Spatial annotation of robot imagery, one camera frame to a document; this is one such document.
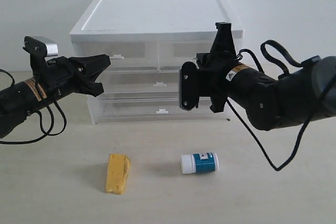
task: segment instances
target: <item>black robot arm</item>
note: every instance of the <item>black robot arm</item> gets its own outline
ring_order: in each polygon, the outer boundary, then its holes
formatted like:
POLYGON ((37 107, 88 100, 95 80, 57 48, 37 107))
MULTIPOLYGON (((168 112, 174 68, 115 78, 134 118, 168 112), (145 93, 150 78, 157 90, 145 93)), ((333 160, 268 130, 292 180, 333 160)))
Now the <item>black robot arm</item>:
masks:
POLYGON ((110 65, 107 55, 97 55, 83 58, 57 57, 46 61, 47 57, 57 56, 57 44, 43 37, 25 37, 24 50, 30 54, 30 66, 33 76, 15 84, 14 78, 6 71, 13 83, 7 89, 0 91, 0 138, 8 135, 17 125, 23 123, 28 116, 47 108, 51 116, 51 127, 44 135, 33 141, 5 142, 1 144, 26 144, 41 140, 51 134, 54 116, 49 107, 52 103, 65 120, 57 101, 71 93, 98 96, 104 92, 102 83, 95 83, 98 76, 110 65))
MULTIPOLYGON (((230 23, 216 23, 216 26, 218 32, 211 51, 197 54, 197 65, 186 62, 181 67, 180 108, 197 108, 200 97, 210 97, 210 109, 218 113, 223 112, 226 103, 233 109, 227 100, 231 98, 245 109, 250 123, 258 130, 303 124, 292 159, 308 123, 336 115, 336 57, 315 56, 297 63, 280 44, 268 40, 260 48, 267 60, 283 70, 276 80, 264 73, 250 50, 242 49, 236 54, 230 23), (285 64, 268 54, 266 45, 275 47, 291 65, 300 69, 290 74, 285 64), (243 52, 252 55, 258 70, 240 62, 243 52)), ((269 162, 276 170, 284 167, 269 162)))

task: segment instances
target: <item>warning label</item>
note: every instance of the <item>warning label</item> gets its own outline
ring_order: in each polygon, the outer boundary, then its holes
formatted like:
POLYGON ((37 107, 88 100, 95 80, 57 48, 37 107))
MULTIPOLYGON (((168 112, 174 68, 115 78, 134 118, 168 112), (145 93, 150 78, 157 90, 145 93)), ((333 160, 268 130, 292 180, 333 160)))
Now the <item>warning label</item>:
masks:
MULTIPOLYGON (((42 101, 42 99, 41 99, 39 93, 37 92, 37 89, 36 89, 36 83, 35 83, 35 82, 36 82, 36 81, 35 81, 35 78, 34 78, 34 77, 32 77, 32 78, 30 78, 30 79, 28 79, 28 80, 25 80, 25 83, 26 83, 26 84, 28 85, 28 87, 32 90, 32 92, 33 92, 33 94, 35 95, 37 101, 40 102, 40 101, 42 101)), ((44 89, 41 87, 40 84, 37 84, 37 88, 40 90, 40 94, 42 95, 42 97, 43 97, 44 99, 46 99, 46 98, 47 98, 47 94, 46 94, 46 92, 44 91, 44 89)))
POLYGON ((240 71, 242 71, 243 69, 249 68, 246 65, 239 65, 237 67, 234 67, 233 69, 230 70, 229 73, 227 73, 226 75, 226 80, 228 81, 232 81, 233 77, 240 71))

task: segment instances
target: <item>white bottle cap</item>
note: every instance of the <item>white bottle cap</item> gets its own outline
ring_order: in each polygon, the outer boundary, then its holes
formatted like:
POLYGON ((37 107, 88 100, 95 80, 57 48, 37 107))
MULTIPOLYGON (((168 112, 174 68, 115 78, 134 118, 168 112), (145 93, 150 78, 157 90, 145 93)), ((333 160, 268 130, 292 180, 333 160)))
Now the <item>white bottle cap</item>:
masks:
POLYGON ((181 156, 181 168, 183 174, 190 174, 196 172, 195 159, 192 154, 181 156))

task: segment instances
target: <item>blue label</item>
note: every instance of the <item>blue label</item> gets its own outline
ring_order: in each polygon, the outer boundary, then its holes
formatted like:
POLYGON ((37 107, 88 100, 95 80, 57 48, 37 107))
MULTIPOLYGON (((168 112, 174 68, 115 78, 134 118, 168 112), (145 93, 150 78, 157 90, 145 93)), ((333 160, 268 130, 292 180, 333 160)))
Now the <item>blue label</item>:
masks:
POLYGON ((208 173, 216 170, 215 158, 212 152, 193 154, 197 173, 208 173))

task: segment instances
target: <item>white wall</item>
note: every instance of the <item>white wall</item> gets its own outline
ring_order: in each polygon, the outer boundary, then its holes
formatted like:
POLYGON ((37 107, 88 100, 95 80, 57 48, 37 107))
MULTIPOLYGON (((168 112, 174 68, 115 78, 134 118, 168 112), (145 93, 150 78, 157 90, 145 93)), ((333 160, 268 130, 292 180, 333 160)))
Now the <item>white wall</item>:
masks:
MULTIPOLYGON (((92 0, 0 0, 0 68, 30 70, 26 35, 57 42, 72 56, 69 32, 92 0)), ((336 55, 335 0, 229 0, 245 27, 244 47, 259 54, 266 39, 281 42, 298 60, 336 55)))

